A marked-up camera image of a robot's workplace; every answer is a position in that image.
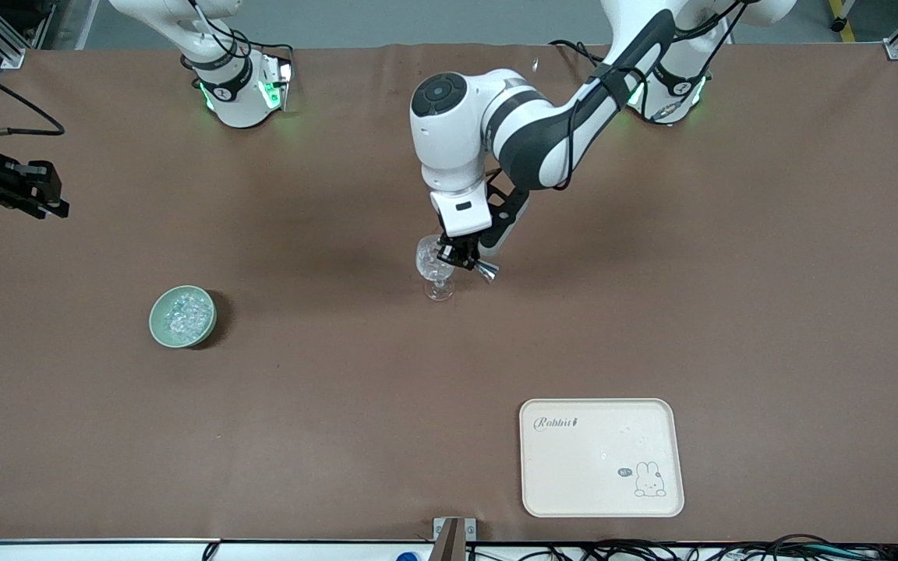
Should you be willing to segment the clear cut wine glass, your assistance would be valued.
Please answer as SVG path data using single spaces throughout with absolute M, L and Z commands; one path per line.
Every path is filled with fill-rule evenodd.
M 454 294 L 454 271 L 456 267 L 439 259 L 442 249 L 441 235 L 431 234 L 418 242 L 415 252 L 415 266 L 424 280 L 424 291 L 435 302 L 449 301 Z

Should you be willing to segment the clear ice cubes pile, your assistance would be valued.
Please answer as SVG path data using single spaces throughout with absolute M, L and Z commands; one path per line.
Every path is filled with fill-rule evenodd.
M 213 308 L 209 298 L 195 292 L 184 292 L 172 299 L 161 326 L 179 344 L 186 340 L 196 340 L 206 330 L 212 316 Z

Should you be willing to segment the green ceramic bowl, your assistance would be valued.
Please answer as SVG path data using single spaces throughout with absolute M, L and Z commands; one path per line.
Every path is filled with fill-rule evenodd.
M 207 324 L 206 330 L 196 339 L 196 340 L 186 340 L 183 342 L 175 342 L 168 336 L 168 331 L 165 331 L 163 328 L 163 316 L 164 313 L 170 309 L 170 304 L 172 299 L 178 297 L 180 294 L 188 294 L 189 292 L 195 292 L 197 295 L 202 295 L 203 297 L 209 298 L 211 304 L 211 319 Z M 163 345 L 166 348 L 191 348 L 196 345 L 202 344 L 214 331 L 215 323 L 217 322 L 217 309 L 215 308 L 215 303 L 209 292 L 203 290 L 202 288 L 196 287 L 196 285 L 179 285 L 178 287 L 172 288 L 171 290 L 165 291 L 164 294 L 161 295 L 157 301 L 154 302 L 152 309 L 150 310 L 149 315 L 149 330 L 152 333 L 152 338 L 158 344 Z

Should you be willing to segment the brown table cover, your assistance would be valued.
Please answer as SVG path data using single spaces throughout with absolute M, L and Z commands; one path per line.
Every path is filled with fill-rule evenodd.
M 532 65 L 539 59 L 539 68 Z M 65 125 L 68 219 L 0 209 L 0 538 L 898 542 L 898 62 L 878 45 L 730 45 L 687 120 L 621 114 L 535 192 L 449 302 L 414 156 L 422 79 L 510 67 L 553 100 L 555 48 L 310 50 L 292 113 L 215 120 L 171 51 L 36 52 L 5 73 Z M 165 291 L 217 309 L 152 338 Z M 659 398 L 685 505 L 539 518 L 519 411 Z

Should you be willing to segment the cream rabbit print tray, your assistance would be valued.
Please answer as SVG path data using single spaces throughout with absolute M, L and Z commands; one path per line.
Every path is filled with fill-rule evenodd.
M 539 398 L 519 411 L 521 501 L 539 518 L 670 518 L 685 496 L 659 398 Z

